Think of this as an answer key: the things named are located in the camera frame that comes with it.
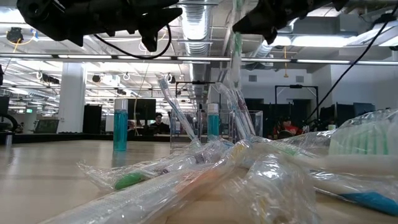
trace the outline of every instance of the blue liquid bottle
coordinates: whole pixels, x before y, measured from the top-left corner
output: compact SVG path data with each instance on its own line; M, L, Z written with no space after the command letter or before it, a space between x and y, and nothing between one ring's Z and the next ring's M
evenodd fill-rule
M127 149L127 99L116 99L114 102L113 118L113 150L125 151Z
M207 139L218 139L220 115L218 114L218 104L209 103L207 105Z

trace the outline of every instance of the black cable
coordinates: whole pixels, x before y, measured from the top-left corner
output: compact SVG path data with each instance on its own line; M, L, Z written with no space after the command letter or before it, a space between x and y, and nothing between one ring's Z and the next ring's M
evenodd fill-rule
M116 49L116 50L118 50L118 51L120 51L120 52L122 52L122 53L128 55L128 56L132 56L132 57L135 57L135 58L138 58L138 59L141 59L141 60L150 60L150 59L155 59L155 58L158 58L158 57L162 56L164 53L166 53L166 51L169 49L170 45L172 44L172 30L171 30L171 28L170 28L170 26L169 26L168 24L166 25L166 27L167 27L167 32L169 33L169 41L167 42L166 48L163 49L163 51L162 51L161 53L159 53L159 54L157 54L157 55L154 55L154 56L139 56L139 55L133 55L133 54L130 54L129 52L127 52L127 51L125 51L125 50L122 50L122 49L120 49L119 47L117 47L117 46L115 46L115 45L109 43L108 41L102 39L102 38L101 38L99 35L97 35L97 34L94 34L94 36L95 36L99 41L101 41L102 43L104 43L104 44L106 44L106 45L108 45L108 46L110 46L110 47L112 47L112 48L114 48L114 49Z
M391 15L394 15L396 13L398 9L398 1L397 4L394 8L394 10L392 10ZM319 106L326 100L326 98L330 95L330 93L335 89L335 87L337 86L337 84L340 82L340 80L351 70L351 68L357 64L364 56L365 54L368 52L368 50L372 47L373 43L376 41L376 39L380 36L380 34L383 32L384 28L386 28L387 24L389 21L385 22L384 25L381 27L381 29L379 30L379 32L377 32L377 34L373 37L373 40L369 43L369 45L366 47L365 51L347 68L347 70L345 70L345 72L339 77L339 79L337 79L337 81L335 82L335 84L330 88L330 90L328 91L328 93L322 98L321 102L319 102L319 104L317 105L317 107L314 109L314 111L312 111L312 113L310 114L310 116L308 116L308 118L305 120L307 121L308 119L311 118L311 116L317 111L317 109L319 109Z

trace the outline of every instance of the green plastic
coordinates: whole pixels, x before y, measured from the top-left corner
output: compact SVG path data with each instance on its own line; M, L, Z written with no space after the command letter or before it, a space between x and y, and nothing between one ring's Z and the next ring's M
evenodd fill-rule
M145 176L139 173L131 173L127 174L124 177L120 178L114 185L114 188L116 190L120 190L126 187L130 187L134 184L138 184L139 182L142 182L146 180Z

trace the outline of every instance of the table surface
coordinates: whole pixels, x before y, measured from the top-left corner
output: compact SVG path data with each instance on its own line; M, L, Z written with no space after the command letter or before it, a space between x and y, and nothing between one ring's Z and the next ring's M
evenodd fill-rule
M103 196L76 166L116 167L168 156L167 142L128 142L113 152L111 141L65 141L0 146L0 223L37 223ZM216 187L161 223L247 223ZM398 223L367 208L317 195L322 223Z

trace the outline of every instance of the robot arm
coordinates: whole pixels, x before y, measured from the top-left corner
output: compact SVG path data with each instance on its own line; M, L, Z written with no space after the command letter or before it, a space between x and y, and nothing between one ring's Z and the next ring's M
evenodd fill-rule
M83 46L83 36L136 30L150 51L157 50L157 33L182 14L167 8L178 0L18 0L26 23L53 40L70 40Z
M260 34L272 44L288 21L303 19L312 10L333 3L340 11L349 0L259 0L257 6L233 26L234 32Z

